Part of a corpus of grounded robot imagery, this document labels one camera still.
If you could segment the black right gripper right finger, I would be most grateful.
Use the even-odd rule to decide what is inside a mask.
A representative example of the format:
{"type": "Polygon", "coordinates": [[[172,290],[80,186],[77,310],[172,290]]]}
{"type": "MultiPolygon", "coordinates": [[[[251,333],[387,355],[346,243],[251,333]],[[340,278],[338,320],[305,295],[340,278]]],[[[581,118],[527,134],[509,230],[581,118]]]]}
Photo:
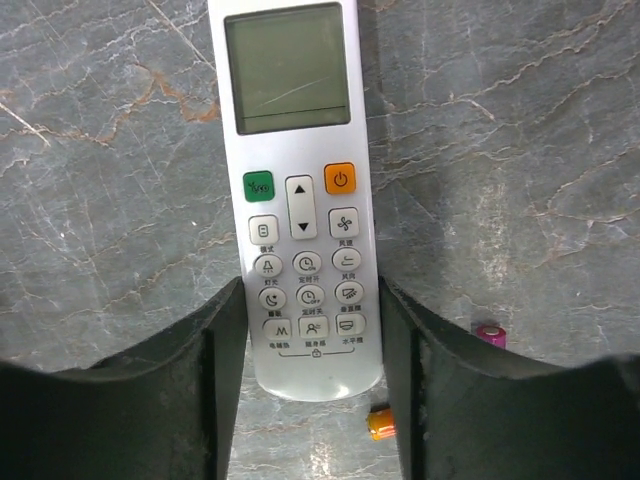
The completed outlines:
{"type": "Polygon", "coordinates": [[[639,358],[573,368],[495,347],[381,279],[384,371],[407,479],[635,479],[639,358]]]}

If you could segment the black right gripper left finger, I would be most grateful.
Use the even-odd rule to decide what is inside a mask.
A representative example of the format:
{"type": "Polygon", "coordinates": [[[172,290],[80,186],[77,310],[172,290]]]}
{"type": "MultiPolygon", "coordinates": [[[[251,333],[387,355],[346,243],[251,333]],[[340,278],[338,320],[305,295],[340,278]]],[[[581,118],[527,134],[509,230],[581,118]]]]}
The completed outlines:
{"type": "Polygon", "coordinates": [[[196,311],[85,369],[1,365],[5,479],[223,479],[248,320],[234,279],[196,311]]]}

